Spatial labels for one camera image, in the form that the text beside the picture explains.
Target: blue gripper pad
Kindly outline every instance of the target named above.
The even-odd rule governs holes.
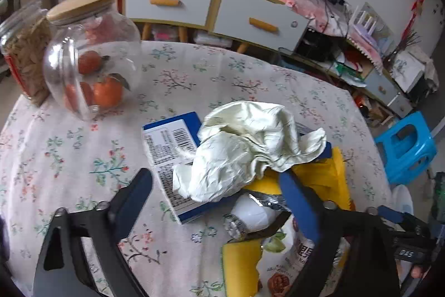
[[[299,229],[306,238],[311,239],[316,244],[320,238],[318,215],[309,203],[308,196],[303,193],[304,186],[294,178],[296,179],[291,169],[280,173],[280,187],[288,207],[295,216]]]

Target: tangerine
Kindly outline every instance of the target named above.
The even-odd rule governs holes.
[[[78,60],[79,73],[87,75],[98,71],[102,66],[102,58],[96,51],[86,51]]]
[[[94,103],[94,94],[90,85],[86,82],[81,82],[81,89],[85,99],[85,102],[88,106]],[[63,95],[63,100],[65,107],[70,111],[77,111],[78,102],[77,102],[77,93],[76,87],[73,84],[67,85],[65,88],[65,95]]]
[[[117,106],[122,99],[122,84],[113,77],[106,77],[93,86],[94,100],[101,108],[109,109]]]

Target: shelf leg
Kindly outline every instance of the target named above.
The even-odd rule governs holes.
[[[243,42],[243,43],[241,43],[239,46],[238,46],[238,49],[236,50],[238,53],[244,53],[245,51],[247,51],[248,50],[248,47],[249,47],[249,44],[248,43],[245,43],[245,42]]]
[[[188,43],[187,27],[179,26],[179,42]]]
[[[148,41],[150,39],[151,23],[145,23],[142,30],[142,41]]]

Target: pink cloth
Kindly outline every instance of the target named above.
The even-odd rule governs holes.
[[[379,52],[345,22],[336,21],[334,18],[326,18],[326,10],[323,5],[313,3],[311,0],[281,0],[295,13],[310,19],[309,27],[328,36],[344,37],[348,32],[348,40],[361,51],[379,71],[383,68]]]

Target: table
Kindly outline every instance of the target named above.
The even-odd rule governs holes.
[[[391,192],[375,143],[350,94],[293,70],[219,48],[143,42],[142,84],[133,100],[84,122],[48,98],[34,108],[21,96],[0,136],[0,212],[10,237],[10,268],[32,290],[52,214],[91,209],[110,200],[147,167],[141,126],[235,100],[282,104],[297,122],[324,127],[342,149],[357,210],[390,206]],[[224,297],[220,247],[230,237],[222,214],[230,205],[178,225],[157,184],[119,247],[153,297]],[[91,243],[85,251],[99,290],[110,294]]]

